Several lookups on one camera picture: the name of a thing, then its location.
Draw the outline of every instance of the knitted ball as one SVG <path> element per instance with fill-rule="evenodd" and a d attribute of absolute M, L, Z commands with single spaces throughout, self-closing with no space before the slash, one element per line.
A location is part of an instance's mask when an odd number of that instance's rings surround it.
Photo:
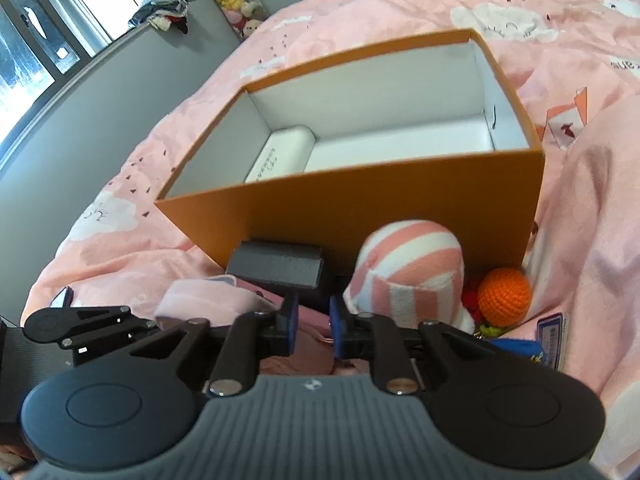
<path fill-rule="evenodd" d="M 531 304 L 527 279 L 515 269 L 492 270 L 478 288 L 478 305 L 493 326 L 510 326 L 521 320 Z"/>
<path fill-rule="evenodd" d="M 472 330 L 460 304 L 463 276 L 462 249 L 447 228 L 425 220 L 395 222 L 364 242 L 344 301 L 354 314 L 383 314 L 402 327 L 439 319 Z"/>

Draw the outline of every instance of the open box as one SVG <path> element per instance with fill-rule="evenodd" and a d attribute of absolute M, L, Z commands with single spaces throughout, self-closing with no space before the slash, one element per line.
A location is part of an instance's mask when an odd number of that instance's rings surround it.
<path fill-rule="evenodd" d="M 373 231 L 430 219 L 460 240 L 467 267 L 518 267 L 543 166 L 535 129 L 486 43 L 451 30 L 249 83 L 156 205 L 221 266 L 242 240 L 259 238 L 320 246 L 348 274 Z"/>

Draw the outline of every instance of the barcode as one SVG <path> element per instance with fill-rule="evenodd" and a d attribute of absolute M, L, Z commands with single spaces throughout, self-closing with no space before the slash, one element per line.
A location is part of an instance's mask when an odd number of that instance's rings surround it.
<path fill-rule="evenodd" d="M 549 331 L 550 341 L 549 341 L 549 355 L 552 359 L 555 360 L 556 353 L 558 352 L 558 327 L 553 326 Z"/>

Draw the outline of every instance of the metal screw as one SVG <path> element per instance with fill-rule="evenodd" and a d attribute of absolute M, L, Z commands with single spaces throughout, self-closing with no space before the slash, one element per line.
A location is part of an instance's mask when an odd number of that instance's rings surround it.
<path fill-rule="evenodd" d="M 395 395 L 409 395 L 418 391 L 418 383 L 406 377 L 396 377 L 386 384 L 386 389 Z"/>
<path fill-rule="evenodd" d="M 231 397 L 242 390 L 242 384 L 233 379 L 218 379 L 209 385 L 209 391 L 219 397 Z"/>

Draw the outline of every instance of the pink and white striped fabric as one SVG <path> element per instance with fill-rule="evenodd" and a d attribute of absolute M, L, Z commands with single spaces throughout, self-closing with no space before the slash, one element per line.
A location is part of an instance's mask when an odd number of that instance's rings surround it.
<path fill-rule="evenodd" d="M 447 228 L 394 222 L 365 241 L 344 301 L 354 314 L 391 316 L 402 327 L 439 319 L 470 332 L 473 321 L 460 303 L 464 272 L 460 243 Z"/>

